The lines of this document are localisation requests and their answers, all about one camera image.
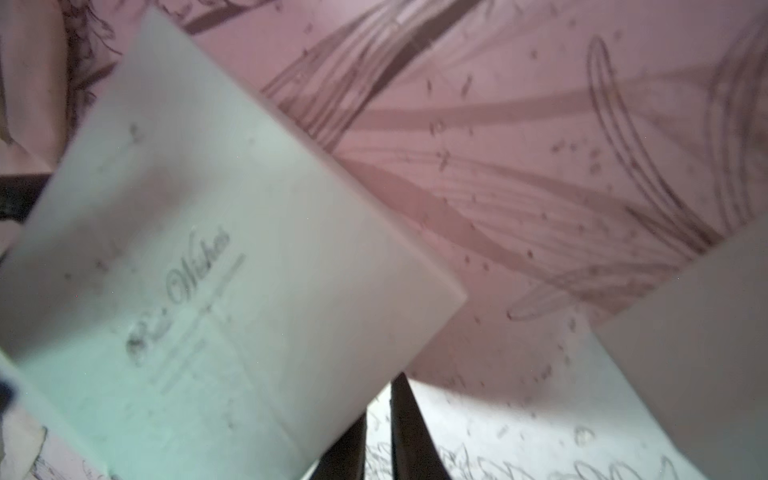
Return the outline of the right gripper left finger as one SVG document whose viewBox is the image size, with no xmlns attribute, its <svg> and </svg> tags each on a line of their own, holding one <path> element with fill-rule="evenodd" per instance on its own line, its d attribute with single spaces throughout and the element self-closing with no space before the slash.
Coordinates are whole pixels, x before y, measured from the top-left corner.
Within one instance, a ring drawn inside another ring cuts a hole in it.
<svg viewBox="0 0 768 480">
<path fill-rule="evenodd" d="M 367 417 L 358 420 L 320 458 L 310 480 L 362 480 L 365 472 Z"/>
</svg>

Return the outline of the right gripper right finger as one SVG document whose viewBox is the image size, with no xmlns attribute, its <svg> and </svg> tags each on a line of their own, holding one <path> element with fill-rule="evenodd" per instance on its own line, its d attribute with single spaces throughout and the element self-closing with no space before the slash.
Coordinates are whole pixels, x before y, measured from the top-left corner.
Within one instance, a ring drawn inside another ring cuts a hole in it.
<svg viewBox="0 0 768 480">
<path fill-rule="evenodd" d="M 390 420 L 393 478 L 448 480 L 404 372 L 391 382 Z"/>
</svg>

